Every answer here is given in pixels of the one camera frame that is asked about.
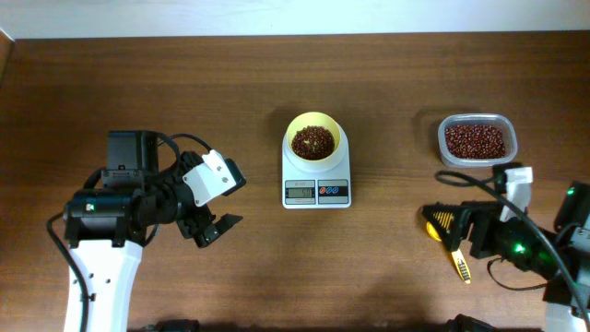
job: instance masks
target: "white bracket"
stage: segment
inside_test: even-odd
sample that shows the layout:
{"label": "white bracket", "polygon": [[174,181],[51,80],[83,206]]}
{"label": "white bracket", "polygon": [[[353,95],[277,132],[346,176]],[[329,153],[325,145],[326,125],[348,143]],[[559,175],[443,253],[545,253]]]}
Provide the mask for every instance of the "white bracket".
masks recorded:
{"label": "white bracket", "polygon": [[191,188],[195,205],[202,207],[211,199],[227,192],[236,185],[223,156],[212,149],[203,155],[203,163],[184,175],[184,182]]}
{"label": "white bracket", "polygon": [[[506,198],[521,210],[525,211],[531,202],[531,183],[533,183],[533,168],[520,167],[509,169],[506,173]],[[509,208],[501,211],[500,221],[508,221],[516,215]]]}

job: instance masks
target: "white wall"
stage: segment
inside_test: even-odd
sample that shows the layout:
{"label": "white wall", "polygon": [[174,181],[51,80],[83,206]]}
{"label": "white wall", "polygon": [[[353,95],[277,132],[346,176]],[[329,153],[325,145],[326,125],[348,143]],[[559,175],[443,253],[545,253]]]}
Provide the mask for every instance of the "white wall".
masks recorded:
{"label": "white wall", "polygon": [[587,30],[590,0],[0,0],[13,38]]}

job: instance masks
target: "green led light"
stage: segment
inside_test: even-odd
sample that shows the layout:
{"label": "green led light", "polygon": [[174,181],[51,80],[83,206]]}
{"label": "green led light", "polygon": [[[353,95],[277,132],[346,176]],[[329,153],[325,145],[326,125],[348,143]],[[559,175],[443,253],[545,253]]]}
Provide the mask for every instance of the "green led light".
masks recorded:
{"label": "green led light", "polygon": [[517,244],[517,245],[514,247],[514,251],[515,251],[516,253],[522,254],[522,253],[524,253],[524,252],[525,252],[525,248],[524,248],[524,247],[523,247],[521,244]]}

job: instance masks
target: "scale display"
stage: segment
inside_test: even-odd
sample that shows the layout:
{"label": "scale display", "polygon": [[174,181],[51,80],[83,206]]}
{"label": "scale display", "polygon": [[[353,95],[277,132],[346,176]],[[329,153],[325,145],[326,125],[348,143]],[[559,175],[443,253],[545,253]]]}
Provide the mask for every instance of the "scale display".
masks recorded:
{"label": "scale display", "polygon": [[285,204],[315,204],[315,180],[286,181]]}
{"label": "scale display", "polygon": [[290,188],[287,189],[287,198],[311,198],[313,197],[312,188]]}

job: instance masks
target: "robotic arm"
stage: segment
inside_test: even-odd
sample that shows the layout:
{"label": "robotic arm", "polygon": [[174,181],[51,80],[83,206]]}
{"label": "robotic arm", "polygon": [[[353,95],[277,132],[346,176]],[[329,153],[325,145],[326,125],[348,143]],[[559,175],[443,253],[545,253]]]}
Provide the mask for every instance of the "robotic arm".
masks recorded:
{"label": "robotic arm", "polygon": [[[507,194],[508,201],[525,211],[530,202],[532,171],[518,163],[493,168],[496,196]],[[459,185],[448,181],[447,184]],[[557,261],[539,237],[507,206],[494,202],[463,202],[460,206],[440,203],[422,208],[429,233],[441,241],[451,253],[459,251],[461,241],[471,243],[470,254],[477,258],[499,255],[523,271],[534,271],[548,280],[543,301],[548,303],[547,330],[585,331],[584,312],[590,297],[590,185],[572,183],[555,220],[555,232],[542,230],[542,234],[557,248],[567,272],[575,280],[582,306],[566,284]],[[466,262],[462,278],[470,280]]]}
{"label": "robotic arm", "polygon": [[[185,239],[192,238],[204,248],[242,219],[226,214],[215,222],[207,207],[211,199],[229,196],[244,186],[242,172],[233,160],[223,159],[198,137],[189,137],[201,142],[208,153],[180,153],[172,139],[161,133],[109,133],[107,167],[92,174],[65,206],[65,238],[76,264],[70,269],[65,331],[84,325],[87,331],[126,330],[142,251],[160,224],[175,221]],[[159,139],[176,156],[162,172]],[[95,189],[100,179],[101,188]],[[149,226],[154,230],[147,237]],[[83,284],[88,295],[82,291]]]}

